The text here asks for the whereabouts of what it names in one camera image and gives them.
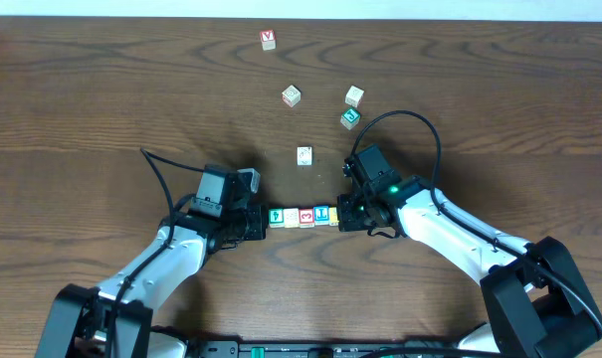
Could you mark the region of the green number 5 block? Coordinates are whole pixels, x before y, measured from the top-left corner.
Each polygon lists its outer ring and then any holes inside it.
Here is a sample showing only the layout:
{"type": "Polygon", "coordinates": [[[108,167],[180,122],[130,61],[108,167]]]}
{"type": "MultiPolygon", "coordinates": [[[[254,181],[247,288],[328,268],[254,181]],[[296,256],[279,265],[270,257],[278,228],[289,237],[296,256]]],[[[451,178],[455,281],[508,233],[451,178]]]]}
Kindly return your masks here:
{"type": "Polygon", "coordinates": [[[275,208],[269,210],[269,227],[272,229],[283,228],[285,226],[284,210],[275,208]]]}

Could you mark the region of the yellow top wooden block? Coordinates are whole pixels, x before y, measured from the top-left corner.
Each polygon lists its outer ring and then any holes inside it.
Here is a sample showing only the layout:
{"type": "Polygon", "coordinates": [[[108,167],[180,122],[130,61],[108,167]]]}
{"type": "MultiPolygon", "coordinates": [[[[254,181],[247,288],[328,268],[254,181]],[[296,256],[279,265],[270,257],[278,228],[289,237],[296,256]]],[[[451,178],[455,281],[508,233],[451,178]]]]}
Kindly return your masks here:
{"type": "Polygon", "coordinates": [[[339,220],[338,220],[338,216],[337,216],[337,208],[336,207],[328,208],[328,217],[329,217],[329,224],[333,227],[337,227],[339,220]]]}

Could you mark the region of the plain beige wooden block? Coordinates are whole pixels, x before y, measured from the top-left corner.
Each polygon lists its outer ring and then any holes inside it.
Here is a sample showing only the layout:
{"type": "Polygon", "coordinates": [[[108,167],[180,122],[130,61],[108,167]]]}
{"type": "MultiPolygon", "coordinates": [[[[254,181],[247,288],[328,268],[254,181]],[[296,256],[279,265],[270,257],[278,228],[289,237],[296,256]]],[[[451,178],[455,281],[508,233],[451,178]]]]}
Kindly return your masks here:
{"type": "Polygon", "coordinates": [[[283,209],[284,227],[298,228],[300,226],[300,210],[298,208],[283,209]]]}

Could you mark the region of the blue letter I block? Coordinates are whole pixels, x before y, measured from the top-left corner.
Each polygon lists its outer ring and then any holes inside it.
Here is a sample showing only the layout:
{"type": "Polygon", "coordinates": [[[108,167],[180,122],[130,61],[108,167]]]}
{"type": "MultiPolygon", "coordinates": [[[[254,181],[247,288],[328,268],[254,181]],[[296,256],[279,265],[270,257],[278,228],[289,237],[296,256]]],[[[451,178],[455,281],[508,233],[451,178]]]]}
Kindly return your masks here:
{"type": "Polygon", "coordinates": [[[329,225],[329,207],[328,206],[316,206],[313,208],[314,223],[317,226],[328,226],[329,225]]]}

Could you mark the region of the red number 3 block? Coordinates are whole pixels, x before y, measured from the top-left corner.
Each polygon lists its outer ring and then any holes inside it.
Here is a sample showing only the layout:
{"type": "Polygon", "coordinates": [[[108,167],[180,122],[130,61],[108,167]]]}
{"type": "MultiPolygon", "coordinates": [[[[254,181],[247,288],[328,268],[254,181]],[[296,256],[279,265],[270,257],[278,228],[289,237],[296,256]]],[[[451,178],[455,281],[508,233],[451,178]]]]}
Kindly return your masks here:
{"type": "Polygon", "coordinates": [[[299,209],[299,227],[313,228],[315,226],[313,208],[299,209]]]}

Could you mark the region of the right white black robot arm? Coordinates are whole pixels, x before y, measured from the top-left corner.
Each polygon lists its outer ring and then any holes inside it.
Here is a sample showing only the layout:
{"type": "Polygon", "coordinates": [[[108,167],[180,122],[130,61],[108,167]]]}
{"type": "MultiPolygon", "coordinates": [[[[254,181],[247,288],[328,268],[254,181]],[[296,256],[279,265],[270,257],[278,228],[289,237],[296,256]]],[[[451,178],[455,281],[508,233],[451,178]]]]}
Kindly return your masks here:
{"type": "Polygon", "coordinates": [[[602,315],[569,250],[482,222],[419,176],[362,182],[337,198],[338,227],[370,236],[394,229],[433,249],[481,288],[489,324],[462,346],[509,357],[575,357],[602,341],[602,315]]]}

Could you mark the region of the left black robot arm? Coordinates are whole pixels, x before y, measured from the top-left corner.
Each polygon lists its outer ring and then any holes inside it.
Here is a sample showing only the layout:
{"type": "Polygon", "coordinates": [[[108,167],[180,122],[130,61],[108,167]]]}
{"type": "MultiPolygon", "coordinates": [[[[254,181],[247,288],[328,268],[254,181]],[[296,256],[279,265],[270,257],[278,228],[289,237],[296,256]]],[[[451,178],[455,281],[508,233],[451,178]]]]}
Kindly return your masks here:
{"type": "Polygon", "coordinates": [[[212,255],[265,238],[267,209],[252,200],[259,184],[254,168],[206,167],[197,192],[172,206],[130,264],[92,288],[69,284],[57,294],[37,356],[187,356],[188,340],[152,326],[153,313],[212,255]]]}

